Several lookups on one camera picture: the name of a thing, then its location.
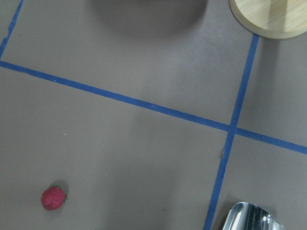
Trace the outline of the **steel ice scoop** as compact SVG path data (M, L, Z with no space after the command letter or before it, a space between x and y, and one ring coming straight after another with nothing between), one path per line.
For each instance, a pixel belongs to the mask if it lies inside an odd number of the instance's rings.
M239 202L228 212L222 230L284 230L284 226L265 209Z

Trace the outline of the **red strawberry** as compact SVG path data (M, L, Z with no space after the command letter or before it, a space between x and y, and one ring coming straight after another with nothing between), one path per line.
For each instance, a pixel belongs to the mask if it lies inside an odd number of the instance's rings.
M67 197L68 193L62 187L53 185L42 193L40 201L45 210L53 211L59 209Z

